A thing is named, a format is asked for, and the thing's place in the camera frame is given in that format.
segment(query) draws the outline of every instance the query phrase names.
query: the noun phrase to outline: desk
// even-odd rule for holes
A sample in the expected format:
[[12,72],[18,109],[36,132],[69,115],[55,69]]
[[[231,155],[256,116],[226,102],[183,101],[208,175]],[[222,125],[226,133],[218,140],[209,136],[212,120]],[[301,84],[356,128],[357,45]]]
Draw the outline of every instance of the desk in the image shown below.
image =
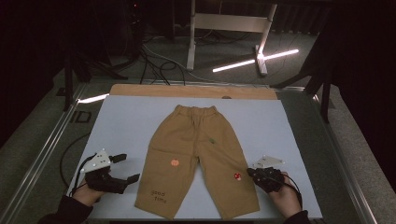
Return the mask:
[[[112,175],[126,178],[143,170],[149,140],[156,128],[176,105],[209,107],[231,122],[251,167],[262,155],[274,156],[286,163],[276,167],[297,179],[304,208],[311,218],[321,218],[303,160],[286,113],[276,93],[262,88],[185,87],[115,85],[105,99],[80,162],[105,148],[109,155],[128,154],[128,159],[111,167]],[[125,193],[107,194],[95,206],[94,219],[160,219],[134,207],[139,182]],[[256,188],[261,211],[236,219],[274,219],[280,214],[262,189]],[[176,220],[220,219],[205,187],[202,170],[197,168],[191,188]]]

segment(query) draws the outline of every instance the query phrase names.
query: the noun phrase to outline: white tabletop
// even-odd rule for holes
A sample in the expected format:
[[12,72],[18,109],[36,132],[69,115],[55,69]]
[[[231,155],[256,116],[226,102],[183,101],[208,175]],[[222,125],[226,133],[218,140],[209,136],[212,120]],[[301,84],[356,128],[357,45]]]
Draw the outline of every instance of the white tabletop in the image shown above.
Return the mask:
[[[111,164],[110,174],[113,177],[126,179],[130,175],[141,174],[151,136],[176,105],[214,105],[233,126],[247,164],[252,167],[262,155],[283,160],[285,164],[275,168],[287,171],[297,182],[303,195],[304,210],[308,210],[309,217],[322,217],[285,110],[278,100],[109,95],[99,112],[80,163],[104,148],[110,156],[128,155],[126,161]],[[124,194],[108,193],[103,196],[101,202],[94,206],[90,218],[161,219],[134,207],[138,185],[139,182],[128,186]],[[266,193],[258,187],[256,191],[261,211],[236,219],[280,217]],[[220,219],[199,166],[175,219]]]

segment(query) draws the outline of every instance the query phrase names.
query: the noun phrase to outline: brown pants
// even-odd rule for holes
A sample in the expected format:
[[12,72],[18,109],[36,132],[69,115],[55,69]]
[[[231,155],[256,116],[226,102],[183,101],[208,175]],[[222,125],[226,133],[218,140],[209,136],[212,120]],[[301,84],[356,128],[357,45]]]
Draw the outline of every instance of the brown pants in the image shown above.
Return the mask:
[[223,219],[260,210],[242,148],[232,126],[214,106],[178,105],[163,121],[148,146],[135,206],[173,219],[198,162]]

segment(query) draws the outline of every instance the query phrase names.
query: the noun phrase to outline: person's right hand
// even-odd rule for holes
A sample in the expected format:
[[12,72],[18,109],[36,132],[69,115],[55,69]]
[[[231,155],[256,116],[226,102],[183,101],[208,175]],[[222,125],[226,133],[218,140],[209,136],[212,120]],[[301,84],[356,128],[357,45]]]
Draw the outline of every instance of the person's right hand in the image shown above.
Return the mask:
[[[285,183],[290,185],[290,180],[287,176],[285,176]],[[279,192],[272,191],[268,195],[285,218],[289,218],[302,211],[297,194],[291,187],[284,185]]]

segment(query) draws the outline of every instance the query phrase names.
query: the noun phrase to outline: gray carpet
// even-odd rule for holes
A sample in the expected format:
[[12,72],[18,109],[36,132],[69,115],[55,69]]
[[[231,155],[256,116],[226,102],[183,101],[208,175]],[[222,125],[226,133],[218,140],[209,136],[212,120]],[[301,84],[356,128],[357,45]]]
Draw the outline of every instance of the gray carpet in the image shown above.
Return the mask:
[[[241,34],[226,32],[225,35],[238,37]],[[268,61],[268,77],[258,75],[255,64],[217,74],[211,72],[211,69],[219,64],[252,58],[253,48],[259,40],[259,35],[250,35],[247,39],[231,44],[197,46],[194,71],[191,73],[185,70],[181,72],[176,67],[169,71],[163,71],[163,75],[172,84],[183,84],[184,74],[184,79],[189,82],[188,84],[211,82],[218,85],[273,85],[298,73],[315,37],[270,34],[264,53],[272,54],[287,49],[299,49],[300,52],[296,55]],[[187,37],[177,37],[173,42],[159,37],[149,41],[144,50],[147,54],[155,55],[153,54],[155,52],[185,66],[188,44]],[[125,59],[119,57],[112,60],[117,63]],[[158,65],[166,62],[158,58],[151,58],[151,60]],[[106,77],[92,69],[94,77],[91,83],[86,84],[80,98],[107,93],[114,83],[138,83],[143,75],[144,67],[143,60],[139,59],[132,66],[120,71],[121,75],[129,78],[126,81]],[[91,120],[76,122],[76,118],[69,118],[59,140],[53,143],[53,147],[49,147],[46,142],[50,139],[51,132],[60,117],[65,114],[62,111],[64,98],[55,96],[58,88],[63,86],[63,73],[54,80],[54,89],[37,105],[32,114],[0,151],[0,173],[2,176],[0,211],[4,212],[7,206],[14,202],[11,200],[14,198],[14,193],[18,193],[18,186],[25,184],[22,182],[23,177],[40,150],[51,148],[51,155],[48,155],[48,161],[43,164],[44,169],[37,174],[34,179],[36,182],[32,188],[24,194],[24,202],[21,203],[21,206],[16,207],[15,216],[12,218],[13,222],[5,223],[36,223],[40,217],[56,211],[57,204],[66,189],[59,174],[61,156],[70,144],[89,133],[99,112],[101,102],[77,105],[73,109],[77,112],[92,113]],[[309,77],[294,83],[293,86],[303,87],[308,80]],[[156,77],[152,69],[148,68],[144,83],[151,82],[163,84],[163,80]],[[329,110],[330,125],[323,123],[318,116],[318,105],[312,100],[312,96],[306,96],[304,93],[294,90],[278,91],[277,94],[288,114],[290,126],[317,194],[324,221],[329,224],[362,223],[360,213],[357,212],[355,204],[350,199],[351,194],[343,179],[343,170],[339,169],[339,161],[334,155],[334,148],[339,147],[341,154],[345,156],[348,171],[353,174],[353,179],[356,178],[358,181],[377,222],[396,223],[393,217],[394,207],[396,207],[395,195],[370,153],[370,148],[365,143],[359,128],[348,113],[337,89],[332,87],[332,107]],[[331,137],[334,137],[339,145],[334,145]],[[88,137],[82,137],[65,154],[63,172],[66,180],[71,179],[87,140]],[[90,221],[90,223],[107,222]]]

